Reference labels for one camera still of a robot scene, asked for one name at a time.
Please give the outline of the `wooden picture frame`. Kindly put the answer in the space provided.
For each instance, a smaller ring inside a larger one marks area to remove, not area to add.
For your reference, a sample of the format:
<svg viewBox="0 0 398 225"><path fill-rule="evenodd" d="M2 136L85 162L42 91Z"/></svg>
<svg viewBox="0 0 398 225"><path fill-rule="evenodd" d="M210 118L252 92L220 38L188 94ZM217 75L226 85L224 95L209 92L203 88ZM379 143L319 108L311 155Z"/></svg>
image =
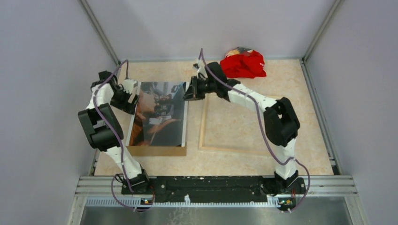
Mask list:
<svg viewBox="0 0 398 225"><path fill-rule="evenodd" d="M207 95L203 100L199 150L270 157L254 110Z"/></svg>

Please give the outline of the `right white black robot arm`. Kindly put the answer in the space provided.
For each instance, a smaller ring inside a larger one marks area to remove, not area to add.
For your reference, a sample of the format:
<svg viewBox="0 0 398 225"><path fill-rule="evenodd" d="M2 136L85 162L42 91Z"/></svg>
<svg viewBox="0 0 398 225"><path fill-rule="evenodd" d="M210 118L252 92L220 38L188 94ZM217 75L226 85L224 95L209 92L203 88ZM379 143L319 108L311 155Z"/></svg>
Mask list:
<svg viewBox="0 0 398 225"><path fill-rule="evenodd" d="M288 193L299 176L295 144L300 122L291 101L286 97L266 97L236 79L227 78L217 62L206 65L196 62L193 67L197 74L191 77L184 100L203 100L207 94L215 93L221 99L255 111L265 145L276 162L274 178L262 189L273 196Z"/></svg>

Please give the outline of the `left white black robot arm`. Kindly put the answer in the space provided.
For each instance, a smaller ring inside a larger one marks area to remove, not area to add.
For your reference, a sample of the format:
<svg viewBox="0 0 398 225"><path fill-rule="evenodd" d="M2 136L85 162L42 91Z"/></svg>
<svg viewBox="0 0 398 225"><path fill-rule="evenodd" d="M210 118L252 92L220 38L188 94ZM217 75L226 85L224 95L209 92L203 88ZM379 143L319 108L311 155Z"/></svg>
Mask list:
<svg viewBox="0 0 398 225"><path fill-rule="evenodd" d="M91 85L92 96L88 106L78 113L88 143L111 157L122 174L122 193L144 194L151 182L142 165L123 144L124 133L113 108L134 115L138 103L138 81L125 79L121 84L109 71L99 73L99 80Z"/></svg>

